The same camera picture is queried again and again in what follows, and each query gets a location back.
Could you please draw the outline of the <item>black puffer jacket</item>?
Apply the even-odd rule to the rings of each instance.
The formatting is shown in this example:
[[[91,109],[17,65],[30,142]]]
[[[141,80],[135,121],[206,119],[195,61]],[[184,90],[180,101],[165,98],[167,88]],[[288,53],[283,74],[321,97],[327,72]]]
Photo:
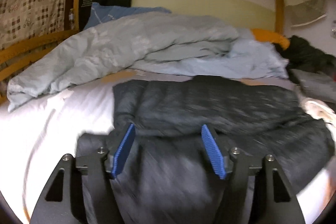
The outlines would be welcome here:
[[[130,80],[112,99],[112,131],[77,143],[88,223],[304,223],[297,195],[335,153],[277,86]]]

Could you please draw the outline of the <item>light grey-blue duvet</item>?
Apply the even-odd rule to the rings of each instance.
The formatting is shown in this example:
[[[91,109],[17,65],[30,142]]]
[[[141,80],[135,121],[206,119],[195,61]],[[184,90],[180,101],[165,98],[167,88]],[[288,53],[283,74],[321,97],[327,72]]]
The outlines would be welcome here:
[[[213,16],[147,12],[69,37],[11,79],[9,111],[26,102],[131,68],[180,76],[286,79],[287,61],[269,42]]]

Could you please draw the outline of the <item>cream fleece garment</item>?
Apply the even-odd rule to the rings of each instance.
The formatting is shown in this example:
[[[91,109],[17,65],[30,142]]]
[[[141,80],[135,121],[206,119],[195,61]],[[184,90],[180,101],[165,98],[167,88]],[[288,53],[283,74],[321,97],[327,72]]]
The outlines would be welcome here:
[[[320,100],[304,98],[300,105],[302,109],[314,119],[322,119],[327,128],[335,133],[335,112]]]

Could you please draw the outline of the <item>grey garment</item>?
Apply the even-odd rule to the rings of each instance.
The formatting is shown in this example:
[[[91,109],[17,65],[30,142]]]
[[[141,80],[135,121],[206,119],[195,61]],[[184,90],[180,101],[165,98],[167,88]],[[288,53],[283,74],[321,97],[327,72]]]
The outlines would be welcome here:
[[[298,69],[292,69],[291,73],[307,97],[335,103],[335,81],[331,77]]]

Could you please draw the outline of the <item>blue pillow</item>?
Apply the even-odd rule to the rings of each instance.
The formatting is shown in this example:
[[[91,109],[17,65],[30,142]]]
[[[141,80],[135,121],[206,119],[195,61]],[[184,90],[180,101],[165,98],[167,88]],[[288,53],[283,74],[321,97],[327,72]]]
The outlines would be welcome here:
[[[91,6],[91,14],[84,30],[111,20],[118,20],[124,16],[144,14],[147,12],[163,12],[171,14],[170,10],[163,7],[102,6],[97,2],[93,2]]]

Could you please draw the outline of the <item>orange pillow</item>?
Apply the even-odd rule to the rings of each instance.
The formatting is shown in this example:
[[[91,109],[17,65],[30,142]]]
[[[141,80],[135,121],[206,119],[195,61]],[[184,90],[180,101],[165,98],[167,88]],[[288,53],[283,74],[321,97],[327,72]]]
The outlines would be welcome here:
[[[290,41],[285,36],[282,36],[277,32],[263,30],[260,28],[252,28],[251,32],[255,39],[259,42],[270,42],[278,44],[283,50],[288,49],[290,46]]]

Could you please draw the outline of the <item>black fuzzy garment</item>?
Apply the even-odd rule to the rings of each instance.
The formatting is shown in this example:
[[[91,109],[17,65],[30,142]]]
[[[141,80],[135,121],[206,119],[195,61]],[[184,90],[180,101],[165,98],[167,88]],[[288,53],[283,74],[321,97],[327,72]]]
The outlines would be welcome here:
[[[298,84],[298,79],[292,73],[293,69],[320,73],[335,81],[335,56],[313,47],[304,38],[295,35],[290,37],[289,47],[285,50],[279,44],[274,46],[283,58],[289,60],[286,70],[291,82]]]

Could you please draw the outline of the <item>white fan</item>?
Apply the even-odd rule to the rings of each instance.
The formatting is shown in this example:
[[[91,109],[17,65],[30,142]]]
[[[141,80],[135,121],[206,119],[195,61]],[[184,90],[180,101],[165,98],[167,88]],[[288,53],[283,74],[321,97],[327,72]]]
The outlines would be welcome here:
[[[327,15],[326,0],[284,0],[292,27],[312,24]]]

